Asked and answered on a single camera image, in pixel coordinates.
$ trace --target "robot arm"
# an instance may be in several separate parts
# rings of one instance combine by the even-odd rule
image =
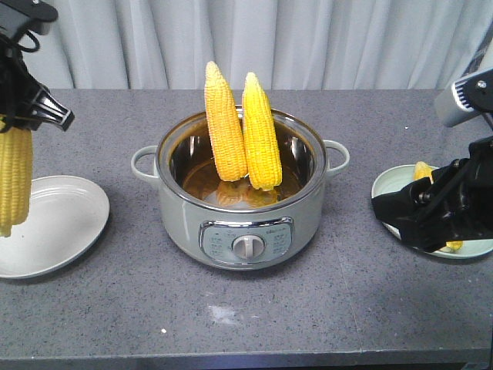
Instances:
[[[452,83],[435,100],[435,109],[446,126],[489,115],[493,69]],[[493,239],[493,136],[471,143],[469,153],[470,158],[433,171],[433,184],[424,178],[373,198],[376,218],[396,227],[404,244],[426,252],[446,241]]]
[[[46,34],[46,26],[57,18],[56,9],[39,0],[0,0],[0,118],[6,123],[0,133],[13,126],[36,130],[43,122],[65,131],[74,119],[72,111],[29,74],[22,60],[22,52],[39,49],[32,31]],[[19,45],[24,35],[35,43],[34,48]]]

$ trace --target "table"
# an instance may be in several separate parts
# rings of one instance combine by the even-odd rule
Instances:
[[[405,247],[370,202],[379,173],[467,157],[471,141],[491,134],[486,123],[443,127],[434,90],[268,94],[272,107],[347,146],[351,162],[327,185],[320,228],[298,255],[265,270],[224,271],[173,244],[156,191],[129,165],[138,149],[203,110],[203,91],[53,91],[75,121],[65,133],[48,124],[35,132],[34,177],[96,182],[111,216],[99,240],[61,270],[0,281],[0,368],[488,360],[492,257],[453,261]]]

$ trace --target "white plate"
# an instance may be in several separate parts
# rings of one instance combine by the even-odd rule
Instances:
[[[381,173],[374,181],[371,188],[371,197],[385,193],[399,191],[413,180],[414,164],[405,164],[390,168]],[[399,230],[389,224],[384,223],[385,227],[397,238],[401,239]],[[473,258],[493,251],[493,240],[466,240],[462,247],[454,252],[435,251],[431,254],[443,258],[462,259]]]
[[[31,278],[65,266],[94,243],[108,216],[108,197],[90,180],[33,180],[27,220],[0,237],[0,278]]]

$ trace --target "cooking pot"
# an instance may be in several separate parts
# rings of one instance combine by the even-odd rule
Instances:
[[[237,111],[242,118],[242,109]],[[229,270],[260,269],[294,256],[317,231],[325,184],[347,167],[349,151],[293,116],[275,109],[272,114],[283,182],[270,192],[253,189],[248,179],[219,179],[205,112],[132,156],[132,172],[159,192],[168,235],[190,257]],[[341,165],[330,167],[329,149],[342,154]],[[136,167],[147,155],[154,156],[152,174]]]

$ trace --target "pot rim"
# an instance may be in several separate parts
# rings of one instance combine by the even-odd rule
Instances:
[[[236,106],[236,110],[238,111],[239,118],[243,118],[243,108],[241,106]],[[173,178],[171,171],[169,170],[169,158],[173,154],[178,142],[176,141],[180,138],[180,134],[185,133],[191,124],[197,123],[199,119],[206,118],[206,112],[198,112],[194,113],[191,116],[182,119],[178,124],[168,130],[167,133],[164,134],[163,138],[159,141],[159,145],[156,150],[156,159],[155,159],[155,170],[159,174],[159,178],[164,183],[164,186],[167,189],[171,190],[175,195],[182,198],[183,200],[192,203],[200,208],[204,208],[207,210],[214,210],[221,213],[228,214],[258,214],[264,212],[270,212],[273,210],[279,210],[285,208],[291,204],[295,204],[299,201],[302,201],[305,197],[309,196],[311,193],[315,192],[320,186],[324,184],[325,181],[325,173],[327,171],[327,151],[325,150],[325,145],[323,140],[320,138],[319,134],[312,129],[309,125],[307,125],[304,121],[292,116],[288,113],[282,112],[278,109],[271,109],[272,114],[274,115],[274,120],[276,116],[283,117],[287,122],[289,122],[292,126],[288,125],[291,129],[293,129],[296,133],[300,134],[298,137],[305,141],[305,143],[311,145],[314,148],[314,171],[311,174],[310,179],[307,183],[294,195],[283,199],[277,203],[273,203],[267,206],[257,207],[257,208],[245,208],[245,209],[233,209],[228,207],[221,207],[215,204],[208,203],[204,200],[195,198],[193,195],[187,193]],[[298,129],[301,129],[303,133],[307,135],[301,135],[301,132]],[[166,159],[167,164],[163,166],[163,159]]]

